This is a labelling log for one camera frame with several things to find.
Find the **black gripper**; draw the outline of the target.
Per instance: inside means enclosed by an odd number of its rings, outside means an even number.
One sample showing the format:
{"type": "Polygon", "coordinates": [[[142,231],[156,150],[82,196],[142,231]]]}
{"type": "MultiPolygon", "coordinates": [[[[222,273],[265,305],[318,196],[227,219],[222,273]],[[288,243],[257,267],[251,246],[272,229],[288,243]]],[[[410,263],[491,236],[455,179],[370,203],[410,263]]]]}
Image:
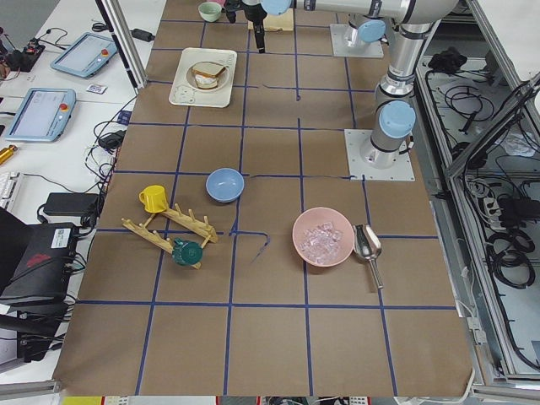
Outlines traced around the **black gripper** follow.
{"type": "Polygon", "coordinates": [[[253,31],[258,52],[265,53],[265,30],[263,21],[267,17],[267,12],[262,7],[262,2],[260,0],[241,0],[240,5],[242,6],[246,19],[253,23],[253,31]]]}

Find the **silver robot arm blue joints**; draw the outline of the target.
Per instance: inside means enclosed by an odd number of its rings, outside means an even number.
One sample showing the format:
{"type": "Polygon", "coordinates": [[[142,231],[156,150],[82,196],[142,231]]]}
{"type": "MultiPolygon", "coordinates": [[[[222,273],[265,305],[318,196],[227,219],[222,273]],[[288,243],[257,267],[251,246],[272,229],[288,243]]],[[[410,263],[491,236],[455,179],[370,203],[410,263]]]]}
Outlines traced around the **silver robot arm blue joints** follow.
{"type": "Polygon", "coordinates": [[[394,165],[399,148],[416,121],[405,98],[413,90],[415,69],[431,31],[457,5],[456,1],[262,1],[265,12],[283,14],[290,8],[342,12],[365,17],[392,18],[399,31],[391,49],[391,61],[376,92],[375,127],[359,153],[367,165],[385,170],[394,165]]]}

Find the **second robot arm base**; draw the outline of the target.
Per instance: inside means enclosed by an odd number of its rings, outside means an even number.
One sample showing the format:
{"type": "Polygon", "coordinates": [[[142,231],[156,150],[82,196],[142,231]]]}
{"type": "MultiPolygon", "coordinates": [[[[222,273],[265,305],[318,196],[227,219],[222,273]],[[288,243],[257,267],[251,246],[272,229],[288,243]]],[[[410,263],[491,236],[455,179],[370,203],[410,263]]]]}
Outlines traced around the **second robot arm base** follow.
{"type": "Polygon", "coordinates": [[[386,22],[361,14],[350,14],[346,24],[331,24],[330,36],[335,57],[382,59],[386,22]]]}

